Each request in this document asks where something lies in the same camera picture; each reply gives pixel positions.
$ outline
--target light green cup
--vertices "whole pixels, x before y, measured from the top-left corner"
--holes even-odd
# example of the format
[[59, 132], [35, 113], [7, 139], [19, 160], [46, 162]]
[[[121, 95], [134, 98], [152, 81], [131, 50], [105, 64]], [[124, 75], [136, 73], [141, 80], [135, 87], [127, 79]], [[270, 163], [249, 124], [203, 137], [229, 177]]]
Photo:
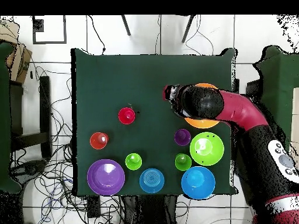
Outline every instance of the light green cup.
[[131, 153], [126, 157], [126, 166], [130, 170], [137, 170], [142, 165], [142, 159], [139, 154]]
[[175, 166], [180, 171], [187, 171], [189, 168], [191, 168], [192, 160], [191, 157], [188, 155], [185, 155], [183, 153], [177, 154], [175, 157]]
[[224, 145], [219, 136], [212, 132], [196, 135], [190, 144], [192, 159], [200, 165], [211, 166], [220, 161], [224, 154]]

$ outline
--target green cup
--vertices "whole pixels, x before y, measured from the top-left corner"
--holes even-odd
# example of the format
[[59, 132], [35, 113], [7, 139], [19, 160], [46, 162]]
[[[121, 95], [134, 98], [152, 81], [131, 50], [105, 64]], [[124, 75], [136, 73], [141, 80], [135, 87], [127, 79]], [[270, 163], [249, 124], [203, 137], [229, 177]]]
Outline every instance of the green cup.
[[224, 153], [224, 145], [220, 137], [212, 132], [196, 135], [190, 144], [190, 154], [195, 162], [203, 166], [211, 166], [220, 161]]
[[187, 171], [189, 168], [191, 168], [192, 160], [191, 157], [188, 155], [185, 155], [183, 153], [177, 154], [175, 157], [175, 166], [180, 171]]
[[130, 170], [137, 170], [142, 165], [142, 159], [139, 154], [131, 153], [126, 157], [126, 166]]

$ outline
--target chair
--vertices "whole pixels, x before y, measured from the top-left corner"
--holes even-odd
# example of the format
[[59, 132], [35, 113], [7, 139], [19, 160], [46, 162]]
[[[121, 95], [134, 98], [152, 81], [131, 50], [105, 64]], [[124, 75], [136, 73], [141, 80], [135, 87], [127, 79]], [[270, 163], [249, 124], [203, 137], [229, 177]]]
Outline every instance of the chair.
[[[192, 20], [193, 20], [193, 18], [194, 18], [195, 16], [196, 16], [196, 15], [190, 15], [190, 18], [189, 18], [189, 21], [188, 21], [188, 24], [187, 24], [187, 27], [186, 27], [186, 30], [185, 30], [185, 33], [184, 33], [184, 36], [183, 36], [183, 39], [182, 39], [182, 43], [184, 43], [185, 40], [186, 40], [186, 37], [187, 37], [187, 35], [188, 35], [188, 32], [189, 32], [190, 27], [191, 27], [191, 24], [192, 24]], [[127, 30], [127, 34], [130, 36], [131, 33], [130, 33], [130, 29], [128, 28], [128, 23], [127, 23], [126, 17], [125, 17], [125, 15], [121, 15], [121, 17], [123, 18], [124, 27], [125, 27], [126, 30]]]

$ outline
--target purple bowl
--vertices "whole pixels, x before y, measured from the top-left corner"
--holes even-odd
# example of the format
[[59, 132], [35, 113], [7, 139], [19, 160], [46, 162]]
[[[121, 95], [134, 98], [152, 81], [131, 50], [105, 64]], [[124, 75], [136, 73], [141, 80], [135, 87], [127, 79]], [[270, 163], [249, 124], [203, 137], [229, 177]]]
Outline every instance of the purple bowl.
[[97, 160], [87, 172], [87, 182], [92, 191], [99, 195], [111, 196], [124, 185], [124, 170], [114, 160]]
[[191, 141], [191, 134], [186, 129], [179, 129], [175, 133], [175, 142], [180, 146], [186, 146]]

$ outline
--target light blue bowl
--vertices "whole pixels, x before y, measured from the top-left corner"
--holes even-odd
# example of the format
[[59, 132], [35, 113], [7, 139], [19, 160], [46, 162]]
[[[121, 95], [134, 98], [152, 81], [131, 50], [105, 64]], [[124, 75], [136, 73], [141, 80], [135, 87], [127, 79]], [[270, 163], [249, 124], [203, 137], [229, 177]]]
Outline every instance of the light blue bowl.
[[146, 193], [157, 193], [164, 186], [164, 176], [158, 169], [147, 169], [140, 175], [139, 184]]
[[215, 177], [205, 167], [191, 167], [182, 177], [182, 189], [195, 200], [209, 197], [215, 189]]

